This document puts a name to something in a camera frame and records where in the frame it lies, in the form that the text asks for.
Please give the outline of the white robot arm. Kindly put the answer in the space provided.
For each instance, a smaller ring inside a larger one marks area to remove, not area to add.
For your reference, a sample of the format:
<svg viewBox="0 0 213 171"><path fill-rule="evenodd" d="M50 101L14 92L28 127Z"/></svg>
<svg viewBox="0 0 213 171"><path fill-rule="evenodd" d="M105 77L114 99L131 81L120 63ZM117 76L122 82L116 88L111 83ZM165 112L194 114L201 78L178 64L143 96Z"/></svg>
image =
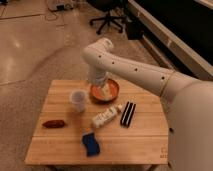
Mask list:
<svg viewBox="0 0 213 171"><path fill-rule="evenodd" d="M108 38L84 48L89 81L102 85L111 72L165 100L168 171L213 171L213 81L125 59L113 48Z"/></svg>

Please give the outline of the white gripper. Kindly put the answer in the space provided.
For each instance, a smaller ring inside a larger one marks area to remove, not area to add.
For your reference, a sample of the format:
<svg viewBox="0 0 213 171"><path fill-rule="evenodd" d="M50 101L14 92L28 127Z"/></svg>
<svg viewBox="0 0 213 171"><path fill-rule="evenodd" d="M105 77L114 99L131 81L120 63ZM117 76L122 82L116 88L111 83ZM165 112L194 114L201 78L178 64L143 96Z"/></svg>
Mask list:
<svg viewBox="0 0 213 171"><path fill-rule="evenodd" d="M88 80L93 85L103 85L107 80L106 71L94 66L90 66L88 71ZM106 83L101 88L101 93L105 99L110 98L111 94L108 83Z"/></svg>

